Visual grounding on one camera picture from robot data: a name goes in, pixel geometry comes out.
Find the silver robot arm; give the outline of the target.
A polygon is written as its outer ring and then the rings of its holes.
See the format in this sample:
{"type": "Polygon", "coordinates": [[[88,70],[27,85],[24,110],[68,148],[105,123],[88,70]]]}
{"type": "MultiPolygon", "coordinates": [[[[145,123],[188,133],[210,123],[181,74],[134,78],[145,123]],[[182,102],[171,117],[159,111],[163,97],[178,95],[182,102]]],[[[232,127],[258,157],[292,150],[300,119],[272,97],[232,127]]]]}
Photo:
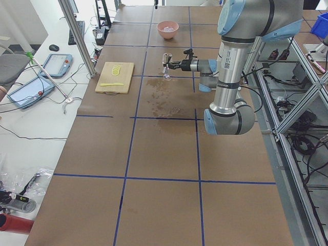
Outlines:
{"type": "Polygon", "coordinates": [[[256,37],[263,42],[295,36],[301,28],[303,1],[225,1],[217,32],[221,46],[217,60],[188,59],[170,61],[170,69],[200,72],[201,91],[215,89],[215,97],[204,111],[204,126],[212,135],[240,135],[254,125],[254,110],[240,97],[238,87],[250,46],[256,37]]]}

